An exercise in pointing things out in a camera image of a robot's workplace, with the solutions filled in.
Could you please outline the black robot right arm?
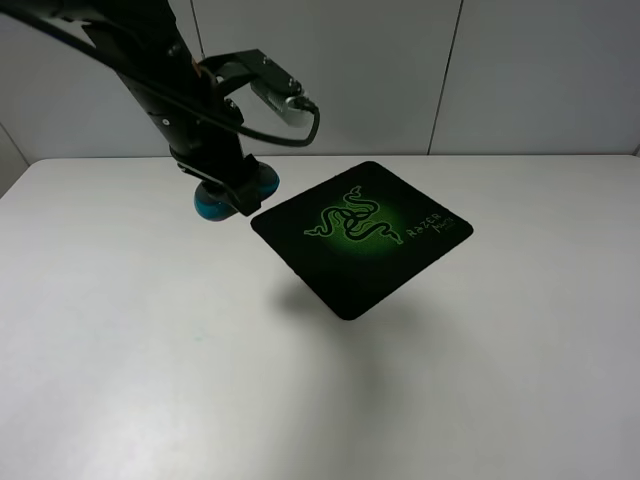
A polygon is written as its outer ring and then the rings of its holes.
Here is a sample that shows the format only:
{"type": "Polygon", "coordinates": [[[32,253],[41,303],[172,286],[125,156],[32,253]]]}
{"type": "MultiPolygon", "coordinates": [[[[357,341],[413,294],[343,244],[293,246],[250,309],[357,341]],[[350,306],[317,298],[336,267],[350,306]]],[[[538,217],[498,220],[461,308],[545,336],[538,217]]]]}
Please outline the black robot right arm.
{"type": "Polygon", "coordinates": [[[242,149],[244,118],[228,97],[236,81],[194,59],[168,2],[4,1],[1,11],[116,73],[180,170],[198,179],[203,218],[249,216],[277,189],[275,171],[242,149]]]}

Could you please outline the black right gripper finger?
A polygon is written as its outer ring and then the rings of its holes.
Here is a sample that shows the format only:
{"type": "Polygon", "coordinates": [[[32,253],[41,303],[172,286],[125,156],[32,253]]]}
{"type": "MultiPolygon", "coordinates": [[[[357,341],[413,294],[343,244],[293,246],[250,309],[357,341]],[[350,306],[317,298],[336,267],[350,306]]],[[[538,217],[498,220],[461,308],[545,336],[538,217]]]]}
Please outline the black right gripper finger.
{"type": "Polygon", "coordinates": [[[260,164],[249,154],[229,163],[216,177],[216,198],[238,213],[250,216],[261,207],[259,193],[260,164]]]}
{"type": "Polygon", "coordinates": [[[228,169],[217,163],[177,160],[178,168],[200,180],[202,190],[209,196],[223,196],[230,192],[228,169]]]}

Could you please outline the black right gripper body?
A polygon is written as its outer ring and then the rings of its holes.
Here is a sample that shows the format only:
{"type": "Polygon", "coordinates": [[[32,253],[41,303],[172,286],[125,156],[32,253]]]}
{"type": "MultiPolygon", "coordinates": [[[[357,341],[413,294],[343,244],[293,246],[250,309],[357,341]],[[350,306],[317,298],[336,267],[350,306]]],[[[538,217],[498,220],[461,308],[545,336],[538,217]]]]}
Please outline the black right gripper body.
{"type": "MultiPolygon", "coordinates": [[[[168,89],[187,98],[191,104],[208,112],[222,111],[223,102],[212,93],[210,78],[198,69],[179,33],[143,38],[118,32],[115,34],[115,44],[121,59],[146,78],[166,85],[168,89]]],[[[237,134],[153,94],[124,75],[120,79],[155,123],[178,159],[189,163],[217,163],[226,167],[244,158],[237,134]]]]}

